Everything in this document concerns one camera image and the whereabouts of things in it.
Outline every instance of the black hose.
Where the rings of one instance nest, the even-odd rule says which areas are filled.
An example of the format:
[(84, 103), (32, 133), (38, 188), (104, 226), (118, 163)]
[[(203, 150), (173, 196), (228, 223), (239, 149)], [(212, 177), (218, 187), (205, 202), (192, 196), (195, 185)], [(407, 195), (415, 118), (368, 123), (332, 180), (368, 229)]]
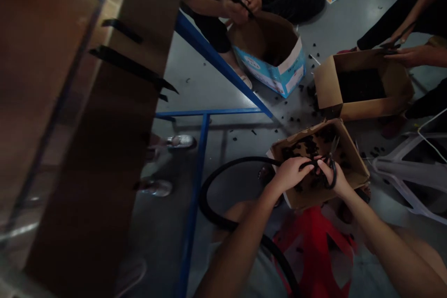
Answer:
[[(273, 164), (276, 166), (280, 166), (280, 161), (275, 161), (273, 159), (267, 158), (267, 157), (261, 157), (261, 156), (250, 156), (250, 157), (243, 157), (238, 158), (234, 161), (228, 162), (224, 165), (222, 165), (220, 168), (215, 170), (203, 183), (202, 189), (200, 190), (200, 197), (199, 197), (199, 207), (202, 211), (203, 215), (211, 221), (213, 224), (218, 226), (219, 228), (234, 231), (238, 225), (238, 223), (231, 221), (229, 219), (226, 219), (220, 215), (218, 215), (215, 211), (213, 211), (208, 204), (208, 189), (210, 188), (211, 183), (214, 181), (214, 179), (220, 175), (224, 170), (227, 170), (229, 167), (232, 167), (233, 165), (244, 163), (244, 162), (264, 162)], [(297, 282), (297, 279), (295, 278), (295, 275), (292, 271), (292, 268), (290, 267), (289, 262), (287, 262), (287, 259), (282, 254), (281, 250), (274, 244), (272, 240), (270, 240), (266, 235), (262, 235), (261, 244), (267, 248), (272, 255), (276, 258), (279, 265), (281, 266), (281, 269), (283, 270), (283, 273), (285, 277), (287, 278), (287, 281), (289, 282), (290, 289), (292, 290), (293, 296), (295, 298), (301, 297), (301, 293), (299, 291), (299, 285)]]

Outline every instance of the blue metal bar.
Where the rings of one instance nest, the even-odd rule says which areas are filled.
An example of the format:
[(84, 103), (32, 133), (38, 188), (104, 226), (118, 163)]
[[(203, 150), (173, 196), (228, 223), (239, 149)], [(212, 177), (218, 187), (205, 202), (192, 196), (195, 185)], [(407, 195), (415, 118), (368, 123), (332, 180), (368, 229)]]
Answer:
[(156, 119), (160, 119), (160, 120), (171, 121), (171, 122), (175, 122), (176, 121), (176, 119), (173, 118), (172, 116), (166, 116), (166, 115), (163, 115), (163, 113), (156, 113), (155, 114), (155, 118)]
[(262, 113), (259, 108), (232, 108), (232, 109), (205, 109), (198, 111), (181, 111), (181, 112), (163, 112), (155, 114), (157, 119), (172, 121), (173, 116), (195, 116), (195, 115), (220, 115), (220, 114), (248, 114)]
[(271, 111), (264, 103), (248, 88), (239, 78), (234, 70), (223, 60), (216, 50), (188, 21), (182, 12), (178, 12), (175, 31), (183, 37), (199, 54), (211, 63), (220, 73), (222, 73), (239, 91), (244, 93), (259, 109), (269, 118), (273, 117)]
[(208, 127), (210, 115), (204, 114), (202, 119), (202, 129), (200, 131), (199, 147), (197, 149), (197, 167), (194, 177), (193, 190), (191, 195), (190, 210), (186, 223), (186, 235), (182, 251), (182, 265), (180, 268), (180, 278), (177, 287), (177, 297), (185, 298), (188, 288), (188, 279), (191, 267), (192, 246), (194, 243), (194, 233), (196, 231), (197, 209), (199, 206), (200, 188), (202, 187), (203, 166), (205, 164), (206, 141), (208, 139)]

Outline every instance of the gray concrete floor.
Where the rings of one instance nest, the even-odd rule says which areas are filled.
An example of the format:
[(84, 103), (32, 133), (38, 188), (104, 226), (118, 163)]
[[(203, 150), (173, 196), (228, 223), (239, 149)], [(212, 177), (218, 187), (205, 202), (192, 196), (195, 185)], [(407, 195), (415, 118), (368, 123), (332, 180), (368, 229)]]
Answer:
[[(323, 15), (315, 22), (299, 27), (306, 53), (320, 53), (324, 60), (341, 49), (352, 48), (361, 37), (396, 0), (338, 0), (328, 5)], [(412, 34), (407, 45), (424, 44), (428, 36)], [(308, 85), (313, 79), (312, 61), (308, 60), (307, 76), (302, 84)], [(427, 88), (434, 88), (445, 78), (445, 69), (419, 67), (412, 70), (415, 77)], [(171, 46), (165, 78), (180, 92), (168, 93), (169, 103), (160, 101), (158, 111), (177, 111), (213, 108), (253, 107), (253, 104), (233, 87), (220, 73), (203, 59), (177, 34)], [(203, 177), (225, 162), (244, 156), (263, 156), (270, 145), (278, 139), (287, 137), (321, 121), (312, 117), (312, 108), (305, 92), (298, 89), (285, 100), (264, 86), (253, 81), (254, 90), (260, 99), (271, 109), (275, 118), (265, 115), (221, 115), (212, 117), (206, 150)], [(415, 98), (423, 94), (415, 88)], [(290, 122), (289, 118), (299, 117), (301, 122)], [(200, 117), (178, 118), (176, 124), (156, 120), (153, 131), (160, 136), (187, 133), (199, 137)], [(369, 152), (374, 146), (383, 146), (389, 153), (400, 139), (387, 141), (380, 136), (377, 120), (348, 122), (346, 124), (352, 138), (357, 140), (360, 151)], [(165, 153), (155, 166), (148, 166), (143, 175), (158, 170), (160, 177), (171, 180), (175, 189), (167, 198), (154, 198), (140, 194), (135, 203), (134, 216), (129, 233), (129, 255), (143, 257), (148, 271), (143, 281), (127, 297), (173, 297), (178, 280), (181, 240), (189, 208), (192, 176), (195, 171), (196, 152)], [(254, 199), (261, 192), (257, 181), (260, 164), (247, 163), (235, 167), (218, 177), (209, 192), (209, 202), (218, 212), (224, 213), (234, 203)], [(372, 177), (371, 206), (387, 222), (410, 227), (427, 240), (444, 260), (447, 260), (447, 227), (424, 217), (408, 212), (390, 195), (393, 190), (378, 176)], [(267, 227), (272, 235), (280, 226), (285, 213), (284, 204), (275, 210)], [(210, 242), (212, 226), (201, 213), (198, 213), (195, 243), (191, 264), (188, 295), (194, 292), (206, 266), (207, 247)], [(371, 255), (361, 249), (356, 257), (354, 273), (356, 278), (372, 278), (368, 289), (371, 297), (377, 296), (381, 280), (378, 277), (378, 264)], [(351, 296), (365, 296), (358, 286), (352, 287)]]

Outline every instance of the scissors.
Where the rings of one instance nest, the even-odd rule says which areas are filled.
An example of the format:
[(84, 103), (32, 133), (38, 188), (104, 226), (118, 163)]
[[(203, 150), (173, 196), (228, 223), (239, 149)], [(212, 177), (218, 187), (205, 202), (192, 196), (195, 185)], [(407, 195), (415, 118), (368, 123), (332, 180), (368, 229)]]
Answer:
[(381, 54), (386, 54), (386, 55), (393, 55), (393, 54), (397, 54), (398, 52), (396, 51), (396, 49), (400, 48), (400, 44), (398, 45), (394, 45), (396, 43), (396, 41), (399, 41), (402, 36), (414, 25), (416, 24), (416, 21), (414, 21), (413, 23), (411, 23), (407, 28), (405, 28), (402, 33), (397, 37), (396, 40), (391, 41), (391, 42), (387, 42), (384, 44), (379, 45), (379, 47), (382, 48), (381, 50)]
[(231, 0), (231, 1), (241, 4), (241, 6), (244, 7), (244, 8), (247, 10), (247, 12), (248, 12), (248, 17), (249, 17), (250, 19), (253, 19), (253, 18), (255, 17), (255, 15), (253, 14), (253, 12), (247, 7), (246, 4), (244, 4), (244, 3), (242, 2), (242, 0)]
[[(321, 160), (323, 162), (325, 162), (329, 166), (329, 168), (332, 169), (332, 172), (333, 172), (333, 175), (334, 175), (334, 178), (332, 179), (332, 183), (331, 184), (328, 183), (327, 179), (325, 180), (325, 188), (326, 189), (330, 189), (330, 190), (334, 188), (335, 183), (337, 182), (337, 167), (335, 165), (335, 161), (333, 159), (333, 156), (334, 156), (335, 150), (337, 149), (337, 146), (339, 145), (339, 141), (340, 141), (340, 137), (339, 136), (335, 136), (333, 141), (332, 141), (331, 151), (329, 151), (329, 154), (321, 157)], [(315, 160), (302, 164), (300, 166), (300, 168), (302, 169), (302, 168), (304, 168), (307, 165), (313, 165), (315, 167), (315, 169), (318, 168), (317, 161), (315, 161)]]

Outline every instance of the open cardboard box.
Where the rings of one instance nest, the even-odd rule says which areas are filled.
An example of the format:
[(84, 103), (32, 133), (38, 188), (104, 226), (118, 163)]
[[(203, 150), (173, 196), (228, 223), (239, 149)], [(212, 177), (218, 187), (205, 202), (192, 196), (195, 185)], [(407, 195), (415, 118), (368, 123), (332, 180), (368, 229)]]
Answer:
[(233, 24), (228, 37), (251, 74), (284, 98), (306, 74), (301, 38), (293, 25), (278, 15), (257, 12), (245, 24)]
[[(330, 56), (314, 71), (318, 107), (329, 109), (344, 121), (394, 115), (405, 109), (414, 94), (406, 69), (383, 58), (380, 50)], [(337, 73), (376, 68), (386, 98), (344, 103)]]
[[(316, 126), (305, 129), (298, 134), (290, 136), (285, 140), (280, 140), (274, 143), (269, 152), (267, 152), (267, 156), (283, 162), (283, 149), (294, 146), (299, 140), (310, 135), (313, 137), (314, 142), (319, 148), (318, 153), (320, 155), (326, 155), (331, 150), (332, 139), (330, 141), (327, 141), (326, 139), (325, 143), (325, 139), (321, 135), (321, 131), (325, 127), (334, 127), (334, 134), (340, 136), (339, 146), (334, 153), (334, 160), (340, 165), (342, 165), (342, 162), (349, 163), (349, 168), (342, 168), (349, 185), (351, 185), (353, 189), (365, 185), (370, 177), (370, 173), (363, 163), (357, 148), (352, 142), (343, 121), (340, 119), (332, 119), (327, 122), (320, 123)], [(309, 156), (306, 153), (306, 147), (303, 143), (301, 143), (300, 149), (294, 149), (294, 154), (300, 154), (303, 157)], [(310, 173), (302, 180), (301, 192), (297, 191), (296, 188), (292, 188), (284, 193), (284, 198), (290, 208), (304, 210), (311, 206), (320, 205), (321, 203), (336, 196), (333, 190), (324, 188), (322, 183), (311, 187), (311, 183), (314, 179), (315, 176), (313, 173)]]

